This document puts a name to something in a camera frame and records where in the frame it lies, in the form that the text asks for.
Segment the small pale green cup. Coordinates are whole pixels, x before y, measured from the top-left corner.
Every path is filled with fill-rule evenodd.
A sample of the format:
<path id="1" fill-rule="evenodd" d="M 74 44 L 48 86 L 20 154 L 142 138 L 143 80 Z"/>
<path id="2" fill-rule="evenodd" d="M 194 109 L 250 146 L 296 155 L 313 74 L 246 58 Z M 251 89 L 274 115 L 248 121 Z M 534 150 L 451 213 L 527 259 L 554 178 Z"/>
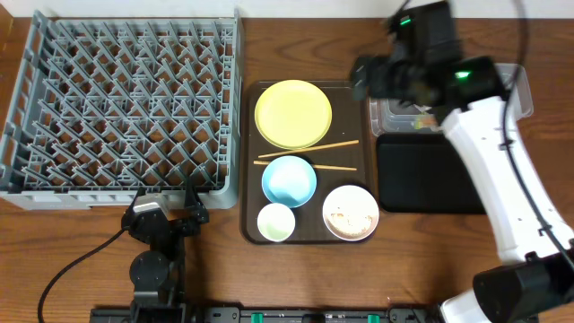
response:
<path id="1" fill-rule="evenodd" d="M 295 216 L 286 205 L 272 203 L 264 206 L 257 216 L 257 228 L 272 242 L 287 240 L 295 229 Z"/>

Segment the light blue bowl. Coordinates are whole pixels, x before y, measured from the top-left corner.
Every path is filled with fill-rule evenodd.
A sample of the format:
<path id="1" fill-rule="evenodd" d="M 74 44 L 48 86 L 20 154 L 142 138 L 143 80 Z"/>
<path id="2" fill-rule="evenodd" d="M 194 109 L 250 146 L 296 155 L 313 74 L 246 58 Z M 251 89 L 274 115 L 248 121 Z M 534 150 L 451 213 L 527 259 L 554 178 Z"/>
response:
<path id="1" fill-rule="evenodd" d="M 283 156 L 271 161 L 264 169 L 261 187 L 272 203 L 297 208 L 306 204 L 317 189 L 313 167 L 297 156 Z"/>

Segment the pink white bowl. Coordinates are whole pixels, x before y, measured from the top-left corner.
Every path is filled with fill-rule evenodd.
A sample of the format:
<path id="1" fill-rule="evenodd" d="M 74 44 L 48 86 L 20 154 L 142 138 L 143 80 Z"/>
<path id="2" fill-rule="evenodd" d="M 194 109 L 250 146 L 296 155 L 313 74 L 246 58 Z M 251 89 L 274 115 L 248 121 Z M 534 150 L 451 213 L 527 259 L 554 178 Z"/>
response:
<path id="1" fill-rule="evenodd" d="M 365 188 L 343 185 L 332 190 L 322 206 L 325 226 L 338 239 L 360 241 L 377 228 L 378 204 Z"/>

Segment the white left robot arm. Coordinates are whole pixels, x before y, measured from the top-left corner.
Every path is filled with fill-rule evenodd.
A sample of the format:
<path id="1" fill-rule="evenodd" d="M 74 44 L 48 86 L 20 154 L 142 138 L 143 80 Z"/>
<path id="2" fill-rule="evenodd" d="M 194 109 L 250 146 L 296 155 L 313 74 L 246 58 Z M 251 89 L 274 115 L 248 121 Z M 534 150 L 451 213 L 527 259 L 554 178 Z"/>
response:
<path id="1" fill-rule="evenodd" d="M 170 220 L 166 197 L 140 188 L 123 214 L 122 228 L 150 247 L 135 257 L 129 269 L 134 300 L 128 322 L 194 320 L 185 292 L 184 239 L 198 235 L 201 225 L 209 222 L 209 214 L 190 180 L 185 185 L 184 210 L 184 217 Z"/>

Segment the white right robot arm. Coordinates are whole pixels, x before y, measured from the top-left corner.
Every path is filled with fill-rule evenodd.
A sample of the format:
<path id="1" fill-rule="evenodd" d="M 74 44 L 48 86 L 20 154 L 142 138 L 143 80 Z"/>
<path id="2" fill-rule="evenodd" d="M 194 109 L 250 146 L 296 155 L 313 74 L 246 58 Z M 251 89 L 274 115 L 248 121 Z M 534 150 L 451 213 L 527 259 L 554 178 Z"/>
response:
<path id="1" fill-rule="evenodd" d="M 500 266 L 442 302 L 444 322 L 531 322 L 573 300 L 573 230 L 556 211 L 517 129 L 517 75 L 465 57 L 450 5 L 403 3 L 388 18 L 393 50 L 359 57 L 357 99 L 426 107 L 464 163 L 488 215 Z"/>

